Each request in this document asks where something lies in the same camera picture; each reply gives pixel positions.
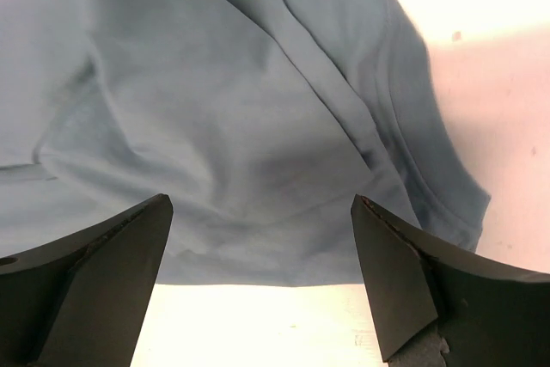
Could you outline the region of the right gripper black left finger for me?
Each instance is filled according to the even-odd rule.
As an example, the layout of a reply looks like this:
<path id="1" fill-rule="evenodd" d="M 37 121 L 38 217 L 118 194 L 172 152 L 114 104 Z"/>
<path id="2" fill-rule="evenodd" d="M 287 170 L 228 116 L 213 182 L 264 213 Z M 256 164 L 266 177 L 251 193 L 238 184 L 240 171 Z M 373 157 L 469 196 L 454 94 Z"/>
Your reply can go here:
<path id="1" fill-rule="evenodd" d="M 173 217 L 158 194 L 1 259 L 3 366 L 131 364 Z"/>

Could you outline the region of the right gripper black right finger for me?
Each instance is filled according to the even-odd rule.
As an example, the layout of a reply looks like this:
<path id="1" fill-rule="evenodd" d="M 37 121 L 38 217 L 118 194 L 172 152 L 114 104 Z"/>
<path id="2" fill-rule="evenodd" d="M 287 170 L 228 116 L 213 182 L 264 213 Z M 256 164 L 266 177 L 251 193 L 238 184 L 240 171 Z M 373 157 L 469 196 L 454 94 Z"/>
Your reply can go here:
<path id="1" fill-rule="evenodd" d="M 546 366 L 549 277 L 477 254 L 357 196 L 353 233 L 390 366 Z"/>

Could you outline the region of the grey-blue t-shirt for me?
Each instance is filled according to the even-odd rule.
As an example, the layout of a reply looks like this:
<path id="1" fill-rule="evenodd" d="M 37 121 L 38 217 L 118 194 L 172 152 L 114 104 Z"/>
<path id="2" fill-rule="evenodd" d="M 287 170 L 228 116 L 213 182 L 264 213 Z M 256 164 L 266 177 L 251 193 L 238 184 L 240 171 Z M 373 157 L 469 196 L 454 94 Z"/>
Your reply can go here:
<path id="1" fill-rule="evenodd" d="M 1 0 L 1 252 L 167 194 L 170 284 L 355 284 L 362 194 L 474 251 L 488 194 L 397 0 Z"/>

